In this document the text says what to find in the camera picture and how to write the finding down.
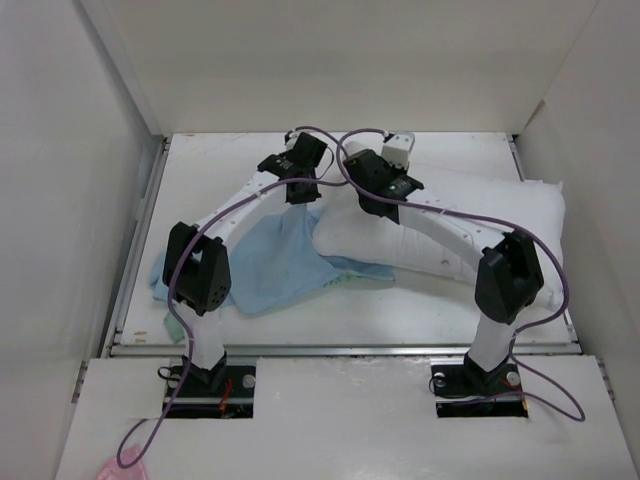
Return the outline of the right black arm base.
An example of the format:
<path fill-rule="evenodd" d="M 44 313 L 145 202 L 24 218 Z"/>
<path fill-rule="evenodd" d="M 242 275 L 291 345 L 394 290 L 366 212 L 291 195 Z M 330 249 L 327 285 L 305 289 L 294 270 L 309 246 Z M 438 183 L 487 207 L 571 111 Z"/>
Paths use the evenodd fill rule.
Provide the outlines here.
<path fill-rule="evenodd" d="M 518 367 L 506 360 L 487 373 L 470 361 L 431 365 L 429 389 L 438 418 L 527 418 Z"/>

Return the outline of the white pillow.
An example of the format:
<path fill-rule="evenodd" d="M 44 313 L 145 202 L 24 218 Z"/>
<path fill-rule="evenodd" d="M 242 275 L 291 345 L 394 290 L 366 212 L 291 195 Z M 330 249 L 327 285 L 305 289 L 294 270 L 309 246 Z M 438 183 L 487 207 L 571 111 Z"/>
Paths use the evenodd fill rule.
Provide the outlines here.
<path fill-rule="evenodd" d="M 458 255 L 456 247 L 493 247 L 505 231 L 522 227 L 542 242 L 536 254 L 544 285 L 536 305 L 552 310 L 561 304 L 563 287 L 554 267 L 563 260 L 561 185 L 492 179 L 419 163 L 412 163 L 408 173 L 426 188 L 419 202 L 434 206 L 434 212 L 411 207 L 395 223 L 366 213 L 357 192 L 345 186 L 330 196 L 313 230 L 316 251 L 474 283 L 478 259 Z"/>

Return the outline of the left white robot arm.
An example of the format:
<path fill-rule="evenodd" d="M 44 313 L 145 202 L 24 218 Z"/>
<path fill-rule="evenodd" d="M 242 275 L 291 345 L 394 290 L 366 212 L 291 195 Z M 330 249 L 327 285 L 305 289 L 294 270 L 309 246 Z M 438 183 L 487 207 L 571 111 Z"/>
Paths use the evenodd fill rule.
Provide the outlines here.
<path fill-rule="evenodd" d="M 182 328 L 186 350 L 172 374 L 209 397 L 229 384 L 227 355 L 214 311 L 239 294 L 239 270 L 230 254 L 270 209 L 313 203 L 321 197 L 316 168 L 327 144 L 305 132 L 285 138 L 284 150 L 258 163 L 250 180 L 219 210 L 170 230 L 162 282 L 169 312 Z"/>

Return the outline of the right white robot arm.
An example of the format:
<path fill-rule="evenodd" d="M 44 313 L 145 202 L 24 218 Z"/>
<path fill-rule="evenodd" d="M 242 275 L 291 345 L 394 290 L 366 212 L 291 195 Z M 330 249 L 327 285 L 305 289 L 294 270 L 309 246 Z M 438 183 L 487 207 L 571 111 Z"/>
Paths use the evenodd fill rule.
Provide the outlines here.
<path fill-rule="evenodd" d="M 487 394 L 504 371 L 517 317 L 544 285 L 533 238 L 515 227 L 501 231 L 437 211 L 434 194 L 371 149 L 347 157 L 343 168 L 362 210 L 427 236 L 475 273 L 481 316 L 462 374 L 472 395 Z"/>

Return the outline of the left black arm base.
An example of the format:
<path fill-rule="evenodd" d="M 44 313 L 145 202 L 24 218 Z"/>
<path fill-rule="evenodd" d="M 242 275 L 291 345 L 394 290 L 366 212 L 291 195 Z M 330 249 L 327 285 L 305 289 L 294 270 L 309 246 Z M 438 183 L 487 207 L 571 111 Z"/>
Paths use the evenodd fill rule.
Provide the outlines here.
<path fill-rule="evenodd" d="M 255 364 L 223 358 L 209 372 L 193 367 L 170 406 L 170 419 L 250 419 L 254 412 Z"/>

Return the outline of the light blue pillowcase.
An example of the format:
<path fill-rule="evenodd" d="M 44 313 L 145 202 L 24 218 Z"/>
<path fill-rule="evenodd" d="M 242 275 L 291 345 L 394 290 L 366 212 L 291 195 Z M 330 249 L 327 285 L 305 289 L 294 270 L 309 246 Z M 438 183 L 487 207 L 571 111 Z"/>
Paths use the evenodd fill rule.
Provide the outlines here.
<path fill-rule="evenodd" d="M 292 206 L 263 217 L 231 251 L 231 291 L 222 305 L 262 315 L 303 296 L 354 279 L 393 282 L 392 267 L 322 256 L 312 234 L 324 210 Z"/>

